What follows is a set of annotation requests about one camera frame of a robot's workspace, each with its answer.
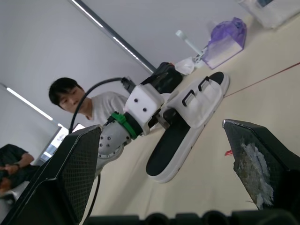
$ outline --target white t-shirt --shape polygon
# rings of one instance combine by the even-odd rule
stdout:
[[[123,114],[127,98],[118,93],[109,91],[92,97],[93,111],[91,123],[103,125],[114,112]]]

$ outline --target white stick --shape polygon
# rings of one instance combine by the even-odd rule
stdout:
[[[188,46],[190,46],[196,53],[198,53],[200,56],[202,56],[204,54],[203,51],[200,51],[193,43],[191,43],[188,39],[188,37],[185,35],[185,33],[183,33],[181,30],[176,32],[176,35],[182,39],[185,43],[188,44]]]

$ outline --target wristwatch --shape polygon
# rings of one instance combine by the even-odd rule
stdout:
[[[18,164],[18,163],[14,163],[14,165],[18,166],[18,169],[21,168],[21,167],[20,167],[20,164]]]

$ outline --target seated person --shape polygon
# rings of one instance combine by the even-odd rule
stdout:
[[[0,148],[0,195],[30,181],[39,166],[30,165],[33,156],[25,150],[7,144]]]
[[[85,92],[77,81],[63,77],[56,80],[49,89],[50,101],[61,109],[74,113]],[[123,113],[127,98],[109,91],[92,98],[86,98],[79,109],[93,125],[106,123],[115,111]]]

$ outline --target black clip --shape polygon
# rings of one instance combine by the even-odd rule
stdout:
[[[204,79],[203,79],[203,81],[201,81],[201,83],[199,84],[199,86],[198,86],[198,90],[199,91],[202,91],[202,84],[204,84],[205,83],[205,81],[207,81],[207,82],[209,82],[210,81],[210,78],[207,76],[207,77],[205,77]]]
[[[188,92],[188,94],[184,97],[184,99],[182,100],[182,104],[183,106],[187,107],[187,103],[186,103],[186,100],[187,98],[190,96],[190,95],[194,95],[195,96],[195,92],[193,90],[190,90]]]

